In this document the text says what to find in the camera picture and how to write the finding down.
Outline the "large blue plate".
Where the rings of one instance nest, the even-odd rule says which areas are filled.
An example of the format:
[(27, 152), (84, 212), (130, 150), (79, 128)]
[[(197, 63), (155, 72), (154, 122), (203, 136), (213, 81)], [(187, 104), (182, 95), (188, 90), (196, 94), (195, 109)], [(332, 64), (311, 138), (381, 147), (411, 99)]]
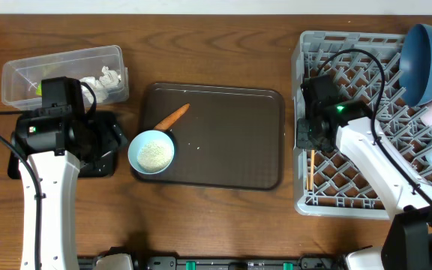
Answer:
[(417, 107), (432, 101), (432, 25), (416, 24), (404, 38), (399, 79), (403, 101)]

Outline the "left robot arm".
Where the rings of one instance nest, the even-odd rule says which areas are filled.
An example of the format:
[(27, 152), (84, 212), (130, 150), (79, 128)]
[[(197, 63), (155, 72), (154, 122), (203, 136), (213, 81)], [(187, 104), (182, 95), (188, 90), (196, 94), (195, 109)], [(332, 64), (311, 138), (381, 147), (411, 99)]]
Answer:
[(109, 176), (127, 143), (109, 111), (40, 108), (20, 116), (13, 133), (23, 183), (21, 269), (79, 269), (75, 198), (79, 176)]

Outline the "orange carrot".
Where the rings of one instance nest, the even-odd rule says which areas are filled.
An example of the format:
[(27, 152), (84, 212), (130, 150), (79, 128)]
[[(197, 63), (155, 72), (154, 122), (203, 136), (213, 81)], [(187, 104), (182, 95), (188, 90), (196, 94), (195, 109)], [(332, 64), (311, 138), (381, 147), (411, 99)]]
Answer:
[(190, 108), (190, 104), (186, 103), (185, 105), (178, 108), (175, 112), (168, 115), (165, 119), (159, 122), (154, 126), (154, 129), (157, 131), (167, 131), (172, 125), (174, 125)]

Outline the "white tissue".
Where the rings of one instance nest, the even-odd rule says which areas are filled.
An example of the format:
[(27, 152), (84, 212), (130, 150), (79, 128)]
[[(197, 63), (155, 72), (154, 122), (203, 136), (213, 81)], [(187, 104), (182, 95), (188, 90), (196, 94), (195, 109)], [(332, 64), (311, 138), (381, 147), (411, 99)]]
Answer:
[(118, 72), (110, 70), (107, 66), (103, 66), (101, 72), (103, 75), (98, 79), (94, 76), (87, 76), (79, 80), (81, 83), (86, 83), (93, 90), (98, 103), (105, 101), (109, 97), (109, 89), (117, 87), (122, 78)]

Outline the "yellow green snack wrapper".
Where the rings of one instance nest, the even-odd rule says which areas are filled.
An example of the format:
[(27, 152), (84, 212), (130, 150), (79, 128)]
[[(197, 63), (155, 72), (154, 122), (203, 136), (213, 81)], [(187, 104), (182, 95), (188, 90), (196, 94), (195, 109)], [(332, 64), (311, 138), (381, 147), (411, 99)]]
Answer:
[(41, 83), (37, 86), (35, 94), (38, 96), (42, 95), (42, 84)]

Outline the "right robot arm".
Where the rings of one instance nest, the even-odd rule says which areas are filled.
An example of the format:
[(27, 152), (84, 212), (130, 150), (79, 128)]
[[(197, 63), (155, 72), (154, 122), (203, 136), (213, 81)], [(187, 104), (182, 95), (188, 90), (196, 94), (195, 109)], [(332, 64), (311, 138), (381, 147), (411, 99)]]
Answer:
[(297, 121), (300, 149), (346, 156), (373, 188), (391, 221), (381, 247), (345, 257), (347, 269), (432, 270), (432, 184), (386, 138), (362, 101), (313, 101)]

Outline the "light blue rice bowl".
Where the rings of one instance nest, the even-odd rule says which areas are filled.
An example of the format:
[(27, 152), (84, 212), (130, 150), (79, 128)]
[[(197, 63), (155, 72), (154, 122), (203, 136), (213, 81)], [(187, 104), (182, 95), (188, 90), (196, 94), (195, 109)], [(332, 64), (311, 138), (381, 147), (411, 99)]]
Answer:
[(153, 175), (163, 172), (173, 161), (175, 146), (164, 132), (147, 130), (138, 134), (128, 148), (127, 157), (138, 173)]

